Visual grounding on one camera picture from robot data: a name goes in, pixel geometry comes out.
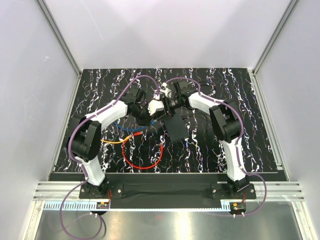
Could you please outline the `black power adapter with cord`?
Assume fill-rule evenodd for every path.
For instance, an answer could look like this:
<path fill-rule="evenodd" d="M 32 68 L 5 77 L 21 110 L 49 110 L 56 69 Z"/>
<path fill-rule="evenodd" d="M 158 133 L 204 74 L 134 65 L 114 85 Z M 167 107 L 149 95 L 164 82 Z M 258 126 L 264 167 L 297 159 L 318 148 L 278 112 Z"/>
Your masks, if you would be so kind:
<path fill-rule="evenodd" d="M 199 84 L 202 91 L 204 90 L 204 87 L 210 88 L 209 93 L 207 94 L 208 96 L 212 97 L 216 94 L 216 88 L 213 84 L 205 81 L 200 81 Z M 183 118 L 186 118 L 187 116 L 190 117 L 191 115 L 199 116 L 201 119 L 205 121 L 205 130 L 208 131 L 208 126 L 209 126 L 208 114 L 192 107 L 182 106 L 181 108 L 187 111 L 187 114 Z"/>

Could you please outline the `black network switch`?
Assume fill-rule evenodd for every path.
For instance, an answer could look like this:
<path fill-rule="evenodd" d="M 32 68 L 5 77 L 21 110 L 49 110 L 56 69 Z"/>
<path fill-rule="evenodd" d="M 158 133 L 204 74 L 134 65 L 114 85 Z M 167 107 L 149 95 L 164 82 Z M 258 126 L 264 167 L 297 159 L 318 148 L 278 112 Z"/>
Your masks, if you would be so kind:
<path fill-rule="evenodd" d="M 170 142 L 172 144 L 179 141 L 184 141 L 189 137 L 188 130 L 185 126 L 183 118 L 175 114 L 172 117 L 164 120 L 164 125 L 166 127 Z"/>

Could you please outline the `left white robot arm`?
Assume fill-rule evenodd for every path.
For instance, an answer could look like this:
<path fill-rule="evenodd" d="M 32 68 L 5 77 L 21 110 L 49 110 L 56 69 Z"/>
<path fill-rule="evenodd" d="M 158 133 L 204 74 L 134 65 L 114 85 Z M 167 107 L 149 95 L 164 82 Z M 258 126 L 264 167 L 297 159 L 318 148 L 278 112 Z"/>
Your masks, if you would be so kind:
<path fill-rule="evenodd" d="M 108 193 L 107 177 L 98 158 L 103 130 L 127 115 L 133 116 L 141 126 L 148 126 L 157 113 L 165 110 L 159 93 L 150 102 L 142 102 L 144 93 L 137 87 L 127 87 L 106 106 L 86 115 L 76 114 L 70 120 L 66 141 L 69 158 L 84 174 L 83 188 L 97 198 Z"/>

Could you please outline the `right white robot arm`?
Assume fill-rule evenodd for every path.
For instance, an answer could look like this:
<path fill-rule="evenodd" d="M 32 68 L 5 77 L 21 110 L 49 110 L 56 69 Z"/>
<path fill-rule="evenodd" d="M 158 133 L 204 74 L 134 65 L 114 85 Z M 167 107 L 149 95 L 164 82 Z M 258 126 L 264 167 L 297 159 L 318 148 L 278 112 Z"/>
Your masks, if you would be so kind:
<path fill-rule="evenodd" d="M 213 133 L 222 144 L 226 157 L 227 184 L 224 189 L 230 197 L 239 198 L 250 181 L 246 174 L 242 151 L 244 124 L 235 102 L 204 94 L 199 83 L 197 87 L 190 88 L 185 77 L 173 83 L 174 90 L 170 89 L 169 83 L 177 79 L 172 78 L 160 87 L 164 112 L 169 114 L 178 108 L 189 107 L 210 116 Z"/>

